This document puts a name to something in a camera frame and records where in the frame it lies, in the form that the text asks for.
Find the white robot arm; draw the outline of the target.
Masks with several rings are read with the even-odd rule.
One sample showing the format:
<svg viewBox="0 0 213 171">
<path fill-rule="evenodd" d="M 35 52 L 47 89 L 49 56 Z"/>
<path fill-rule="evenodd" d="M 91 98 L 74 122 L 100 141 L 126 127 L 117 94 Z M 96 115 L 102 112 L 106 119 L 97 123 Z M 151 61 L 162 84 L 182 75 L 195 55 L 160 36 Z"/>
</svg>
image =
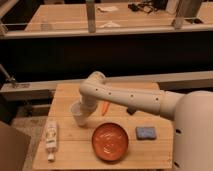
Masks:
<svg viewBox="0 0 213 171">
<path fill-rule="evenodd" d="M 213 171 L 213 92 L 111 87 L 98 71 L 81 83 L 79 92 L 85 113 L 104 100 L 173 120 L 172 171 Z"/>
</svg>

